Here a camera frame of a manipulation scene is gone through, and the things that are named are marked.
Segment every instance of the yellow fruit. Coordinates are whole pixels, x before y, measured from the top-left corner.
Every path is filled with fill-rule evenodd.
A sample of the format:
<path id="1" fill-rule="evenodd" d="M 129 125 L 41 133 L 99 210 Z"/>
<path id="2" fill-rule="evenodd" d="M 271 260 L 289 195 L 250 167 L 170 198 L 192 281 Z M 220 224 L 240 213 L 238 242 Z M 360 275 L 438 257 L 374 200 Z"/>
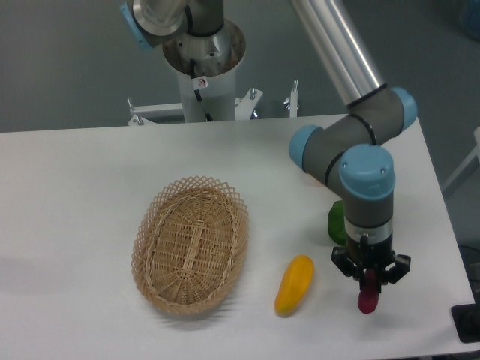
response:
<path id="1" fill-rule="evenodd" d="M 314 262 L 306 255 L 298 255 L 283 274 L 275 299 L 275 311 L 282 317 L 290 315 L 304 298 L 314 276 Z"/>

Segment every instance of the metal bracket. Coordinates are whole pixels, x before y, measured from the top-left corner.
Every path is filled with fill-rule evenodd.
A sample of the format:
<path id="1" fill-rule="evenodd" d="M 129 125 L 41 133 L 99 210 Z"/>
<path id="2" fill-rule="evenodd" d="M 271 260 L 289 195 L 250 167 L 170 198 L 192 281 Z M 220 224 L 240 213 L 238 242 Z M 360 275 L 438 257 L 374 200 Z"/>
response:
<path id="1" fill-rule="evenodd" d="M 251 88 L 235 108 L 235 120 L 251 120 L 254 116 L 255 107 L 263 96 L 263 91 Z"/>
<path id="2" fill-rule="evenodd" d="M 257 88 L 251 88 L 244 98 L 235 99 L 235 120 L 258 119 L 255 106 L 263 96 L 263 91 Z M 183 115 L 182 103 L 166 103 L 161 105 L 134 106 L 131 97 L 127 99 L 128 109 L 132 118 L 127 125 L 151 125 L 155 122 L 147 120 L 147 118 L 169 118 L 173 116 Z"/>
<path id="3" fill-rule="evenodd" d="M 480 127 L 473 132 L 476 147 L 463 159 L 442 185 L 445 199 L 449 198 L 480 166 Z"/>

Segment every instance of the blue joint cap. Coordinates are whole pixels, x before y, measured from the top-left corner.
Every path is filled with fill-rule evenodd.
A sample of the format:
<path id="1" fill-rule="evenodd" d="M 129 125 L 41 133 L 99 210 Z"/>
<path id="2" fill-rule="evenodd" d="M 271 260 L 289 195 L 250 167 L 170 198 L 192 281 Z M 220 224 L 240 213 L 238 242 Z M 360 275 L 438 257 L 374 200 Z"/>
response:
<path id="1" fill-rule="evenodd" d="M 120 11 L 123 17 L 125 18 L 128 28 L 130 29 L 130 32 L 133 34 L 133 37 L 135 38 L 135 41 L 138 44 L 138 47 L 143 51 L 152 50 L 153 48 L 150 46 L 147 40 L 143 37 L 142 32 L 140 31 L 137 24 L 135 23 L 135 20 L 132 17 L 132 14 L 128 9 L 128 5 L 126 2 L 120 7 Z"/>
<path id="2" fill-rule="evenodd" d="M 310 135 L 319 127 L 316 125 L 307 125 L 292 136 L 290 140 L 290 145 L 288 148 L 288 154 L 290 155 L 290 159 L 296 164 L 297 167 L 302 169 L 303 171 L 303 153 L 305 150 L 305 146 L 307 145 L 308 139 L 310 139 Z"/>
<path id="3" fill-rule="evenodd" d="M 363 200 L 384 199 L 395 187 L 392 156 L 380 146 L 353 146 L 343 154 L 339 172 L 342 185 Z"/>
<path id="4" fill-rule="evenodd" d="M 407 90 L 404 88 L 391 88 L 391 90 L 398 95 L 400 101 L 403 105 L 403 127 L 402 131 L 405 131 L 415 119 L 417 119 L 417 113 L 419 112 L 419 108 L 417 107 L 417 103 L 412 95 L 408 93 Z"/>

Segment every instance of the floor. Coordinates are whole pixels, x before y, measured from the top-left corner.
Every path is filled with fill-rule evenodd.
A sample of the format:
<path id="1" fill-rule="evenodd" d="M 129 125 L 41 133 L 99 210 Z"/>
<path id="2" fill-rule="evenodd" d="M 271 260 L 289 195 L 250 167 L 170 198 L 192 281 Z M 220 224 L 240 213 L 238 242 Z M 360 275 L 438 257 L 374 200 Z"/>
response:
<path id="1" fill-rule="evenodd" d="M 136 105 L 179 102 L 161 52 L 137 49 L 121 3 L 0 0 L 0 132 L 124 126 L 127 97 Z M 442 184 L 475 146 L 480 126 L 480 43 L 461 31 L 463 2 L 345 4 L 384 78 L 417 100 Z M 237 95 L 263 90 L 263 118 L 287 115 L 282 102 L 295 79 L 301 115 L 345 112 L 288 0 L 225 0 L 225 9 L 247 38 Z M 477 171 L 446 200 L 459 244 L 476 248 L 479 182 Z"/>

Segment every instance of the silver metal tube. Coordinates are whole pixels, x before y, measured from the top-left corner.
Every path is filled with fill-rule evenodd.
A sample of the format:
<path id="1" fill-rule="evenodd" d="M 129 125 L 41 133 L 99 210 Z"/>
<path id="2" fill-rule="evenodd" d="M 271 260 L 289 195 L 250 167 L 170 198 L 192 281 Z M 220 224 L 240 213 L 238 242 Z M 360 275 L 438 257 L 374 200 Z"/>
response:
<path id="1" fill-rule="evenodd" d="M 383 85 L 341 1 L 292 0 L 292 5 L 346 105 Z"/>
<path id="2" fill-rule="evenodd" d="M 133 15 L 145 31 L 167 36 L 175 32 L 183 20 L 183 10 L 190 0 L 133 0 Z"/>

